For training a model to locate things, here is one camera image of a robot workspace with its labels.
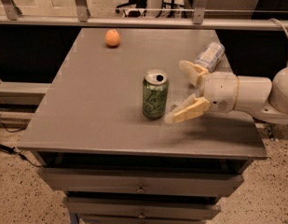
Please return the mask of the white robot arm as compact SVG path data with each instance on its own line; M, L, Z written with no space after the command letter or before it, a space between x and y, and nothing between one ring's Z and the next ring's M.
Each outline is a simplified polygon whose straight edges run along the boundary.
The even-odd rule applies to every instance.
M288 125L288 67L269 79L210 72L185 60L179 66L197 90L165 116L166 123L195 119L206 112L240 111L265 122Z

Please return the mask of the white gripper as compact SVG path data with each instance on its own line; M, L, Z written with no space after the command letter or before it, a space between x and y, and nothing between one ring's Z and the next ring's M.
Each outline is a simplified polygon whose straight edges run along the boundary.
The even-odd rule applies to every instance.
M208 110L228 113L234 108L239 82L233 73L210 74L207 68L186 60L181 60L179 67L195 88L203 78L203 97L197 97L195 94L187 97L165 116L164 121L167 124L198 118Z

